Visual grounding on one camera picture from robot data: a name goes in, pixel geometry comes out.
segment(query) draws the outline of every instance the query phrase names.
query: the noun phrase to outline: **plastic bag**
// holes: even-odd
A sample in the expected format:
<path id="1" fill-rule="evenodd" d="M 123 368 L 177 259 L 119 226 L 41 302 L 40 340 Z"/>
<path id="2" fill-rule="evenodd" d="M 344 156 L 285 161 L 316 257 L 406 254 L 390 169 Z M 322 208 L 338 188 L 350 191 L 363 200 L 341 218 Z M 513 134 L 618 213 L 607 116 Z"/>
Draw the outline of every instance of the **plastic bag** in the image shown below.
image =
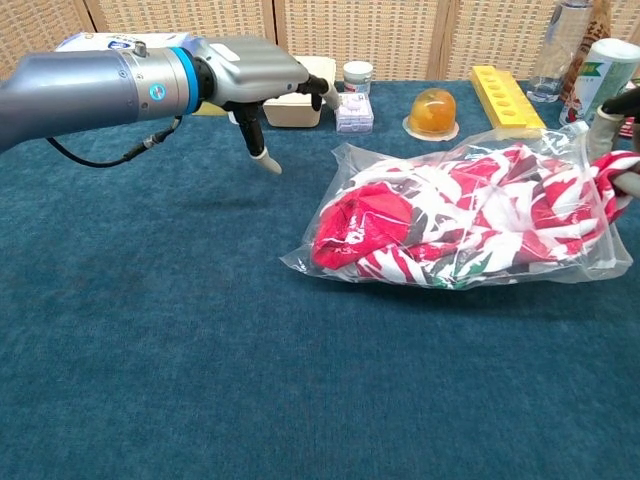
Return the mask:
<path id="1" fill-rule="evenodd" d="M 590 165 L 585 129 L 497 129 L 410 159 L 344 144 L 302 245 L 281 260 L 314 277 L 455 290 L 621 276 L 633 262 L 614 222 L 631 197 L 611 179 L 640 157 Z"/>

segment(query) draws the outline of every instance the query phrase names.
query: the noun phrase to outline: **plastic bottle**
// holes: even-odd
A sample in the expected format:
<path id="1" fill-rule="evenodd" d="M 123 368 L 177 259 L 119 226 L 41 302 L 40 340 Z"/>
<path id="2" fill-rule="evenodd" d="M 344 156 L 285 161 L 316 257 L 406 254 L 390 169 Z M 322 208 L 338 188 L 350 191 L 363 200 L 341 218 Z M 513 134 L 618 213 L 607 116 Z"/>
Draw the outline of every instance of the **plastic bottle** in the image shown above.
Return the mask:
<path id="1" fill-rule="evenodd" d="M 560 113 L 560 123 L 591 125 L 598 107 L 616 97 L 640 66 L 640 46 L 618 38 L 595 42 Z"/>
<path id="2" fill-rule="evenodd" d="M 557 0 L 544 44 L 527 85 L 534 102 L 555 102 L 589 23 L 592 0 Z"/>

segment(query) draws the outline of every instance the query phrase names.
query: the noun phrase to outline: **small white container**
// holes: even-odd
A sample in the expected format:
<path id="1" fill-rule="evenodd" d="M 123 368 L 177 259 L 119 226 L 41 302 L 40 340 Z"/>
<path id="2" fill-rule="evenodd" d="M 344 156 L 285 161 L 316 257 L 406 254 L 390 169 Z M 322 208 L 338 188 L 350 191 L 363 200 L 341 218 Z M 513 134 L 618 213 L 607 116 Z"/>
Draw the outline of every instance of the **small white container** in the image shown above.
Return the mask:
<path id="1" fill-rule="evenodd" d="M 333 85 L 336 81 L 336 61 L 329 57 L 295 56 L 316 77 Z M 311 95 L 288 93 L 264 103 L 264 113 L 269 125 L 274 127 L 315 127 L 320 122 L 320 111 L 311 108 Z"/>
<path id="2" fill-rule="evenodd" d="M 373 65 L 369 62 L 347 62 L 343 68 L 344 91 L 352 93 L 371 92 L 371 79 L 373 77 Z"/>

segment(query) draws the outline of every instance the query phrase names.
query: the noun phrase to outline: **woven panel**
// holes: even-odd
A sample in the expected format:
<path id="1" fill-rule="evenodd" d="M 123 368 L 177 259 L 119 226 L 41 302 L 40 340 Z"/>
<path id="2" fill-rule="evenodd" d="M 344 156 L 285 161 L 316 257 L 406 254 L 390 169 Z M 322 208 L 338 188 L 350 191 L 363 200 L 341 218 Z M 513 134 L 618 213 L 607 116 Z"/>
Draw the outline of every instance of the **woven panel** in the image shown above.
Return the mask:
<path id="1" fill-rule="evenodd" d="M 86 12 L 70 0 L 0 0 L 0 79 L 10 75 L 25 53 L 50 51 L 87 30 L 93 29 Z"/>
<path id="2" fill-rule="evenodd" d="M 271 2 L 262 0 L 89 0 L 98 29 L 108 32 L 190 32 L 201 36 L 273 37 Z"/>
<path id="3" fill-rule="evenodd" d="M 520 80 L 529 78 L 555 1 L 461 0 L 460 4 L 446 79 L 468 79 L 471 67 L 481 64 L 509 70 Z M 631 38 L 640 19 L 639 6 L 638 0 L 612 1 L 614 36 Z M 579 43 L 584 31 L 569 30 Z"/>
<path id="4" fill-rule="evenodd" d="M 278 41 L 294 55 L 365 60 L 376 80 L 424 79 L 437 0 L 276 0 Z"/>
<path id="5" fill-rule="evenodd" d="M 640 27 L 640 0 L 613 0 L 611 2 L 611 34 L 623 40 L 631 40 Z"/>

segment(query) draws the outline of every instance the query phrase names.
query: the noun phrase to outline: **water bottle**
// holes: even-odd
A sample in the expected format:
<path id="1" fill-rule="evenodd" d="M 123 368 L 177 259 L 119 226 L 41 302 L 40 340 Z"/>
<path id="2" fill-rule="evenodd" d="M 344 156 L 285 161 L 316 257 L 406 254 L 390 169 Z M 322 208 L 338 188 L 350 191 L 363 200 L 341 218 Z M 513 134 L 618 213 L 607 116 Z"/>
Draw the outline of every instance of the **water bottle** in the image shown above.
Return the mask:
<path id="1" fill-rule="evenodd" d="M 544 44 L 526 87 L 530 100 L 555 102 L 558 99 L 564 76 L 589 23 L 592 8 L 592 0 L 557 0 Z"/>

